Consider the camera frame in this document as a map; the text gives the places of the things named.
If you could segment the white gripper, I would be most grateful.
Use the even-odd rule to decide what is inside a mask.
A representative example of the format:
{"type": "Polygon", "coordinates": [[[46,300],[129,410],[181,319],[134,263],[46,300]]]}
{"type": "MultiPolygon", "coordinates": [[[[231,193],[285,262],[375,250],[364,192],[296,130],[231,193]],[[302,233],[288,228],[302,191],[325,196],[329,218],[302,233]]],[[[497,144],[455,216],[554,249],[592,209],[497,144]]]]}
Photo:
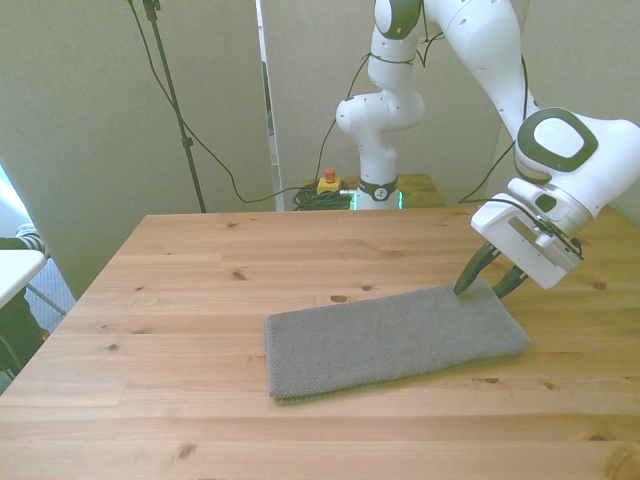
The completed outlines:
{"type": "Polygon", "coordinates": [[[492,287],[499,299],[529,277],[545,289],[552,288],[583,262],[564,232],[542,213],[505,193],[484,203],[473,215],[471,225],[489,242],[476,251],[463,269],[453,288],[455,295],[467,290],[500,252],[514,266],[492,287]]]}

